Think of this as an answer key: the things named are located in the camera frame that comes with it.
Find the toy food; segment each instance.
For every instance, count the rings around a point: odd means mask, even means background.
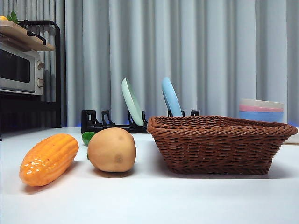
[[[130,170],[136,158],[133,136],[124,129],[113,127],[96,133],[88,144],[89,161],[107,172]]]
[[[95,135],[95,132],[84,132],[82,134],[82,141],[84,145],[88,146],[90,139]]]
[[[0,15],[0,20],[8,20],[5,16]]]
[[[71,165],[78,149],[78,142],[69,134],[55,134],[42,140],[25,155],[20,179],[30,186],[52,182]]]

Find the blue plate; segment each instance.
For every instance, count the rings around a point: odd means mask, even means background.
[[[174,91],[173,86],[168,77],[165,77],[162,81],[162,92],[168,110],[171,111],[173,116],[182,117],[183,114],[178,102],[176,92]]]

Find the light green plate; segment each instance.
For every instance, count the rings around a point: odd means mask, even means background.
[[[134,94],[132,86],[127,78],[123,79],[123,81],[121,83],[121,89],[122,89],[123,97],[125,98],[125,102],[127,104],[128,110],[130,111],[133,121],[137,125],[143,126],[142,110],[140,109],[139,103]]]

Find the wicker basket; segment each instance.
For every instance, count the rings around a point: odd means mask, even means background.
[[[147,131],[178,174],[261,175],[297,128],[221,116],[151,117]]]

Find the oven knob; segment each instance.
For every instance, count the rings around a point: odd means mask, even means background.
[[[43,79],[42,78],[38,78],[37,79],[37,86],[40,88],[40,87],[43,87]]]
[[[45,62],[38,62],[37,68],[38,69],[42,69],[43,67],[45,67]]]

